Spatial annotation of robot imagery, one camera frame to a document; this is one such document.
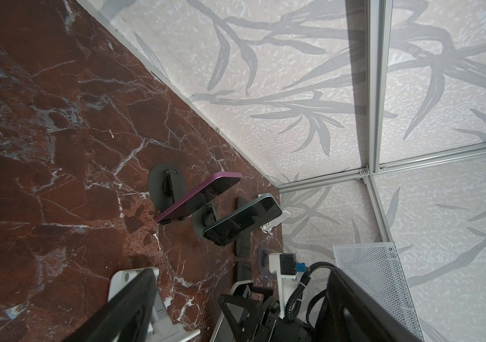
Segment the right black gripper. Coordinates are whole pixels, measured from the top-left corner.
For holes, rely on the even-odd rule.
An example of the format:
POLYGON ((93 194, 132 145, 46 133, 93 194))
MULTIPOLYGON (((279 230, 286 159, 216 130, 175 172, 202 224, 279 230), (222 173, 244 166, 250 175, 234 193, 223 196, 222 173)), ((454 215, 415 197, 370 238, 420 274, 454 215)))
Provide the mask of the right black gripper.
POLYGON ((299 319, 280 318, 279 301, 270 287, 237 287, 218 299, 219 341, 312 341, 311 329, 299 319))

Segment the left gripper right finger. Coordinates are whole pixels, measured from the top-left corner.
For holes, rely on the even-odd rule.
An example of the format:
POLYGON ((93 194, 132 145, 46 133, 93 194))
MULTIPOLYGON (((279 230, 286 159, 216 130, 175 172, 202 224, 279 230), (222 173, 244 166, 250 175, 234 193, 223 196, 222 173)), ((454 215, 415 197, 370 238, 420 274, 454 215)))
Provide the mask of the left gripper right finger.
POLYGON ((339 268, 331 270, 314 341, 418 341, 339 268))

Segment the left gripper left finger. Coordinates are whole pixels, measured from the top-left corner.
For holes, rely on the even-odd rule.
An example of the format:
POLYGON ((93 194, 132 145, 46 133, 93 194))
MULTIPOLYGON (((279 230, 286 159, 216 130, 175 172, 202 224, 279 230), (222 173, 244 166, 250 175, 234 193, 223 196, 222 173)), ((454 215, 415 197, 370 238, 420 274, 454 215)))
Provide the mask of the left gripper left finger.
POLYGON ((65 340, 146 340, 156 294, 156 276, 152 269, 144 269, 65 340))

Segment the white framed phone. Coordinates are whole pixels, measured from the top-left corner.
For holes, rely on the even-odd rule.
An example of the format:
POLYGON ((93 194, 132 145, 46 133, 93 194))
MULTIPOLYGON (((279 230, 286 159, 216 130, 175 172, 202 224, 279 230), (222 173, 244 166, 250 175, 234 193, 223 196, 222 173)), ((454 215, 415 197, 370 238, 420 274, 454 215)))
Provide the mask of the white framed phone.
MULTIPOLYGON (((252 297, 251 288, 253 285, 252 280, 244 280, 240 282, 236 282, 231 290, 230 295, 236 297, 242 297, 244 299, 250 299, 252 297)), ((233 304, 227 304, 226 307, 230 312, 230 316, 232 316, 237 323, 242 322, 243 318, 242 315, 245 310, 240 306, 234 306, 233 304)), ((225 314, 222 312, 220 317, 217 321, 213 334, 210 338, 210 342, 231 342, 235 341, 234 334, 230 327, 228 320, 226 319, 225 314)))

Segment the black phone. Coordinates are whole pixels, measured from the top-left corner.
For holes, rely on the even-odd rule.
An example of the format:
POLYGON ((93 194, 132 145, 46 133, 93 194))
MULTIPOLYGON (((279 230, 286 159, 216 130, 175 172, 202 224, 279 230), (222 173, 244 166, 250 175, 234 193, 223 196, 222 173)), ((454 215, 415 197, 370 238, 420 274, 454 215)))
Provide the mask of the black phone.
POLYGON ((245 199, 243 197, 238 197, 236 199, 237 209, 244 209, 248 206, 249 203, 250 203, 250 201, 248 201, 247 199, 245 199))
POLYGON ((277 219, 282 210, 273 195, 266 193, 219 219, 203 231, 203 237, 217 246, 226 246, 241 234, 252 232, 277 219))
POLYGON ((187 195, 176 200, 156 218, 161 225, 183 221, 204 207, 217 196, 236 185, 243 175, 240 172, 216 172, 193 188, 187 195))
POLYGON ((252 265, 250 262, 239 261, 236 263, 236 281, 251 281, 252 280, 252 265))
POLYGON ((243 232, 234 242, 235 255, 237 257, 248 258, 251 253, 251 234, 243 232))

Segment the grey round phone stand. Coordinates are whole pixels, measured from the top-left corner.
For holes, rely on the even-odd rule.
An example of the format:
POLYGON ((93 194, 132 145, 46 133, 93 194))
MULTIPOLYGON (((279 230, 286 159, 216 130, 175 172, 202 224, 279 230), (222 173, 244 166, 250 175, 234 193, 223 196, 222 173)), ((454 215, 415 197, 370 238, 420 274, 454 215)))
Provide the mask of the grey round phone stand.
POLYGON ((262 277, 272 279, 273 274, 269 270, 269 256, 274 253, 272 249, 261 245, 257 251, 257 268, 262 277))

